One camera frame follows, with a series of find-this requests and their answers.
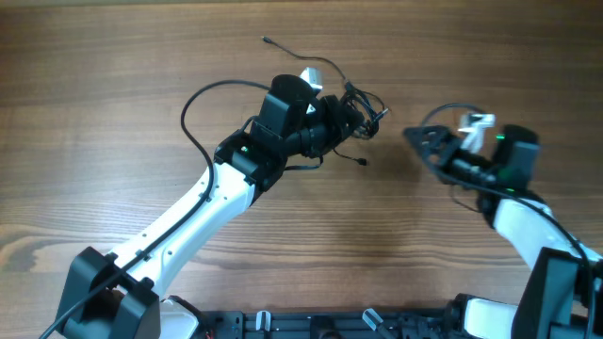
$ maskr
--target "table surface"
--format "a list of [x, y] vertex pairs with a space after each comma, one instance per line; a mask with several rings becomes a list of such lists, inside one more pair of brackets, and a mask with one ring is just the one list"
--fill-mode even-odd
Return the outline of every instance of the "table surface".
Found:
[[[39, 334], [78, 252], [138, 233], [198, 179], [205, 163], [179, 127], [195, 90], [316, 66], [325, 93], [342, 93], [332, 69], [262, 35], [333, 59], [392, 112], [374, 139], [339, 149], [370, 166], [329, 154], [319, 170], [286, 173], [170, 293], [204, 310], [431, 307], [458, 293], [518, 302], [527, 267], [480, 215], [450, 201], [400, 132], [448, 102], [534, 129], [543, 150], [532, 188], [603, 250], [601, 9], [436, 0], [0, 11], [0, 337]], [[213, 89], [191, 107], [189, 129], [213, 152], [263, 96]]]

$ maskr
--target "wire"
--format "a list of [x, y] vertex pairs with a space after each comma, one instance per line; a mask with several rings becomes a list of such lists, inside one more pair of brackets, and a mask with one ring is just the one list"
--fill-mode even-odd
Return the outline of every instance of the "wire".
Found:
[[335, 149], [335, 147], [333, 147], [333, 152], [334, 152], [335, 154], [337, 154], [337, 155], [341, 156], [341, 157], [342, 157], [342, 158], [344, 158], [344, 159], [349, 159], [349, 160], [353, 160], [353, 161], [357, 162], [357, 163], [358, 163], [358, 165], [360, 165], [360, 166], [366, 166], [366, 165], [368, 165], [368, 161], [367, 161], [365, 158], [355, 158], [355, 157], [351, 157], [351, 156], [348, 156], [348, 155], [345, 155], [345, 154], [341, 154], [341, 153], [339, 153], [339, 152], [338, 152], [338, 151]]
[[456, 187], [456, 185], [450, 185], [450, 190], [448, 191], [448, 196], [452, 199], [452, 201], [456, 204], [458, 204], [461, 207], [466, 208], [467, 210], [471, 211], [471, 212], [475, 212], [475, 213], [479, 213], [480, 211], [478, 211], [477, 209], [469, 206], [468, 204], [459, 201], [458, 199], [456, 199], [456, 197], [454, 196], [454, 188]]
[[[332, 62], [331, 60], [329, 60], [326, 57], [301, 56], [297, 53], [292, 52], [288, 48], [284, 47], [280, 43], [278, 43], [268, 37], [262, 37], [262, 40], [265, 43], [272, 44], [272, 45], [282, 49], [283, 51], [287, 52], [288, 54], [290, 54], [291, 56], [293, 56], [297, 59], [322, 61], [322, 62], [326, 62], [329, 65], [333, 66], [333, 68], [339, 73], [339, 75], [341, 75], [341, 78], [343, 79], [344, 87], [346, 89], [345, 93], [341, 97], [341, 100], [340, 100], [341, 104], [343, 106], [351, 108], [357, 112], [360, 112], [360, 110], [358, 109], [358, 106], [357, 106], [357, 105], [359, 105], [363, 108], [366, 115], [368, 116], [368, 120], [365, 120], [362, 123], [362, 125], [360, 127], [358, 127], [356, 129], [356, 131], [354, 131], [354, 134], [352, 134], [351, 136], [357, 137], [357, 138], [362, 138], [362, 139], [370, 139], [370, 138], [374, 137], [377, 134], [377, 132], [379, 132], [379, 120], [381, 120], [385, 116], [385, 114], [387, 114], [387, 112], [389, 112], [389, 108], [385, 107], [385, 104], [383, 103], [383, 100], [381, 100], [380, 97], [378, 97], [377, 95], [375, 95], [373, 93], [363, 91], [363, 90], [360, 90], [357, 87], [355, 87], [351, 83], [351, 81], [348, 79], [348, 77], [343, 73], [343, 71], [341, 71], [341, 69], [334, 62]], [[372, 103], [367, 98], [367, 96], [373, 97], [377, 102], [379, 102], [379, 104], [382, 107], [381, 111], [378, 112], [373, 107]]]
[[[447, 104], [447, 105], [441, 105], [437, 108], [435, 108], [434, 110], [432, 110], [421, 122], [420, 128], [420, 135], [423, 136], [424, 132], [423, 129], [425, 128], [425, 126], [427, 125], [427, 123], [437, 114], [441, 113], [444, 110], [450, 109], [450, 108], [467, 108], [470, 110], [473, 110], [477, 113], [485, 113], [481, 108], [476, 107], [474, 105], [470, 105], [470, 104], [457, 104], [457, 103], [453, 103], [453, 104]], [[469, 189], [475, 189], [477, 191], [483, 192], [483, 193], [488, 193], [488, 194], [493, 194], [496, 196], [499, 196], [502, 199], [509, 199], [512, 200], [514, 202], [518, 202], [521, 203], [522, 205], [528, 207], [529, 209], [531, 209], [532, 211], [536, 212], [538, 215], [540, 215], [542, 218], [546, 219], [548, 222], [550, 222], [553, 226], [555, 226], [555, 228], [557, 228], [557, 230], [559, 232], [561, 232], [561, 234], [563, 234], [563, 236], [565, 236], [565, 238], [567, 238], [567, 240], [570, 242], [570, 244], [572, 245], [572, 247], [574, 249], [576, 249], [576, 252], [579, 254], [580, 259], [582, 261], [582, 264], [584, 265], [584, 267], [586, 268], [586, 279], [588, 280], [588, 294], [590, 296], [590, 302], [587, 305], [588, 307], [588, 320], [587, 320], [587, 324], [586, 324], [586, 331], [584, 332], [584, 339], [589, 339], [591, 333], [593, 332], [593, 325], [595, 323], [595, 280], [593, 278], [593, 271], [591, 270], [591, 263], [588, 259], [588, 256], [586, 255], [586, 253], [584, 252], [584, 250], [582, 249], [582, 246], [579, 244], [579, 242], [576, 240], [576, 238], [574, 236], [572, 236], [570, 233], [568, 233], [563, 226], [559, 223], [559, 221], [557, 221], [555, 218], [551, 217], [550, 215], [548, 215], [545, 211], [543, 211], [542, 209], [532, 205], [529, 202], [526, 202], [524, 200], [521, 200], [515, 196], [512, 196], [510, 194], [507, 194], [505, 192], [501, 192], [492, 188], [488, 188], [486, 186], [479, 186], [479, 185], [474, 185], [472, 183], [457, 179], [451, 175], [448, 175], [446, 173], [444, 173], [443, 171], [441, 171], [440, 169], [438, 169], [430, 160], [429, 160], [429, 151], [428, 149], [424, 149], [423, 150], [423, 154], [421, 156], [421, 160], [423, 161], [423, 163], [425, 164], [425, 166], [427, 166], [427, 168], [436, 176], [445, 179], [446, 181], [452, 182], [455, 185], [459, 185], [459, 186], [463, 186], [465, 188], [469, 188]]]
[[329, 60], [326, 57], [322, 57], [322, 56], [300, 56], [297, 53], [292, 52], [290, 49], [284, 47], [283, 45], [281, 45], [280, 43], [273, 41], [271, 38], [269, 37], [262, 37], [262, 40], [265, 43], [269, 43], [269, 44], [273, 44], [276, 47], [282, 49], [283, 51], [289, 53], [290, 55], [294, 56], [295, 58], [298, 58], [299, 60], [315, 60], [315, 61], [322, 61], [322, 62], [326, 62], [328, 64], [330, 64], [331, 66], [333, 66], [333, 68], [335, 68], [335, 70], [339, 73], [339, 75], [341, 75], [341, 77], [343, 78], [344, 82], [348, 82], [350, 80], [348, 80], [348, 77], [343, 73], [343, 71], [341, 71], [341, 69], [335, 65], [334, 62], [332, 62], [331, 60]]
[[[185, 106], [182, 108], [182, 114], [180, 115], [180, 126], [182, 127], [182, 131], [188, 137], [188, 139], [197, 147], [197, 149], [203, 155], [205, 162], [207, 163], [207, 170], [209, 171], [209, 179], [207, 181], [207, 189], [202, 194], [201, 198], [192, 206], [192, 208], [184, 214], [176, 223], [174, 223], [168, 231], [162, 234], [159, 238], [157, 238], [153, 243], [151, 243], [146, 249], [140, 251], [134, 259], [124, 265], [120, 270], [111, 275], [108, 279], [99, 283], [95, 288], [93, 288], [85, 297], [80, 299], [74, 306], [72, 306], [67, 312], [65, 312], [62, 316], [60, 316], [52, 325], [44, 331], [44, 333], [40, 336], [40, 339], [46, 339], [52, 334], [52, 332], [58, 330], [59, 327], [63, 327], [65, 322], [77, 311], [79, 308], [84, 306], [88, 301], [92, 298], [96, 297], [100, 292], [108, 288], [109, 286], [115, 284], [119, 278], [121, 278], [126, 272], [136, 265], [140, 260], [144, 259], [152, 250], [154, 250], [159, 244], [161, 244], [165, 239], [167, 239], [171, 234], [173, 234], [180, 226], [182, 226], [199, 208], [203, 203], [209, 198], [209, 194], [211, 193], [211, 189], [214, 185], [214, 166], [211, 160], [211, 157], [204, 149], [204, 147], [197, 141], [197, 139], [188, 131], [187, 126], [185, 124], [185, 116], [187, 114], [188, 108], [192, 104], [192, 102], [201, 94], [203, 94], [208, 89], [212, 89], [217, 86], [222, 85], [246, 85], [251, 87], [256, 87], [259, 89], [269, 89], [269, 87], [254, 83], [246, 80], [222, 80], [215, 82], [213, 84], [209, 84], [202, 89], [199, 89], [195, 94], [193, 94], [190, 99], [188, 99]], [[252, 121], [251, 117], [249, 120], [245, 122], [241, 130], [245, 130], [247, 125]]]

